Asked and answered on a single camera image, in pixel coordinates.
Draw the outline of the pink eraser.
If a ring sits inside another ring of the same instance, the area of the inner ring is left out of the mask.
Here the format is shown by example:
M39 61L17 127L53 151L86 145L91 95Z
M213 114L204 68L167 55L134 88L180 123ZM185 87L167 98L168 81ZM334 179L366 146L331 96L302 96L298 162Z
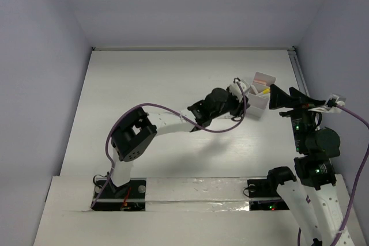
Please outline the pink eraser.
M270 84L265 80L254 79L253 83L260 84L260 85L263 85L263 86L270 86Z

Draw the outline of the black handled scissors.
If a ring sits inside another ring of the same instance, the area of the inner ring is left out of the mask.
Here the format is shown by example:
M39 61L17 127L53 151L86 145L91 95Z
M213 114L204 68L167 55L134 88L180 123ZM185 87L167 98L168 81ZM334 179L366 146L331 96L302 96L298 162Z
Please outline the black handled scissors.
M233 116L233 115L231 115L231 114L228 113L228 114L225 114L225 115L222 115L222 116L218 117L217 119L218 120L229 119L229 120L231 120L233 122L239 122L239 121L241 121L243 119L243 115L241 115L241 116Z

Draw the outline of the pink white marker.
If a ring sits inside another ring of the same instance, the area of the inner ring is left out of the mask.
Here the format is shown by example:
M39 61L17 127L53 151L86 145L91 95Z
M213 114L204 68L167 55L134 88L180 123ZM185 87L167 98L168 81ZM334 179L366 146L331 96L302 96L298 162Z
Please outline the pink white marker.
M257 95L259 93L257 88L254 85L251 85L250 88L254 95Z

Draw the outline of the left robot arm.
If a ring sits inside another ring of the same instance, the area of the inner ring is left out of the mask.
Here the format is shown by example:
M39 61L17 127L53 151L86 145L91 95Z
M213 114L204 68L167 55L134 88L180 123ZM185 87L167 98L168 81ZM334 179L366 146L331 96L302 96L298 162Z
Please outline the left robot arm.
M225 114L239 126L249 107L246 96L249 86L236 78L229 87L213 89L200 100L182 111L174 111L158 104L142 103L125 112L111 127L105 149L113 148L113 155L107 154L110 171L102 185L95 185L99 192L93 203L104 192L115 198L127 196L130 189L130 171L133 161L142 156L155 137L172 133L210 132L211 122ZM162 113L149 113L144 107L162 109Z

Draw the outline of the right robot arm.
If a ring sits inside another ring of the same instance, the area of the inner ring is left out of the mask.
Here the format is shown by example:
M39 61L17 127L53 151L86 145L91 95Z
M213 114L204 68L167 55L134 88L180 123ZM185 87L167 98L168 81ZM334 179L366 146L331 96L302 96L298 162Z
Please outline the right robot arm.
M265 188L280 195L299 226L299 237L307 245L353 245L337 193L337 179L331 159L340 155L340 137L330 128L319 128L323 113L338 113L345 98L332 94L315 100L291 87L285 93L270 86L269 109L290 118L296 151L295 169L287 166L268 172Z

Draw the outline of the white compartment pen holder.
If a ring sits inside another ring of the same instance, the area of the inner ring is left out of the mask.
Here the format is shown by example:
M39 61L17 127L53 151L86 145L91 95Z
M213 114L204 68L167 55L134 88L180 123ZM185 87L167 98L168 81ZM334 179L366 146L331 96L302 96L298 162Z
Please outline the white compartment pen holder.
M276 81L276 77L260 72L255 73L253 80L254 79L265 80L270 84L270 86L271 84L274 84ZM253 83L253 80L250 85L254 85L259 93L265 89L270 89L270 86L263 86L260 84ZM250 90L247 97L250 107L247 109L246 114L254 116L256 118L260 118L268 106L270 93L265 94L263 96L259 96L254 95L253 92Z

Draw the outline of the white front platform board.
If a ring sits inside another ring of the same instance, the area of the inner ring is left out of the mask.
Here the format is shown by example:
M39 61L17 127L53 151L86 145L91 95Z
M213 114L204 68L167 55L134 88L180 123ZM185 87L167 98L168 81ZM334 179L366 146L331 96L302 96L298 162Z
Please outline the white front platform board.
M35 245L296 245L288 211L92 211L86 176L55 176Z

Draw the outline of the right side aluminium rail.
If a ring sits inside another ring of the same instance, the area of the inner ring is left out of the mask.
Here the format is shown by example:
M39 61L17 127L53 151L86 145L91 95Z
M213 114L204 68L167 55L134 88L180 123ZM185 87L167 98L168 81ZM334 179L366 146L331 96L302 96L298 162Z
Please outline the right side aluminium rail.
M304 76L302 73L302 68L300 67L300 63L298 60L298 56L294 50L288 50L289 59L291 61L291 65L293 68L293 72L295 74L296 82L298 84L299 90L309 96L308 88L306 82L304 80Z

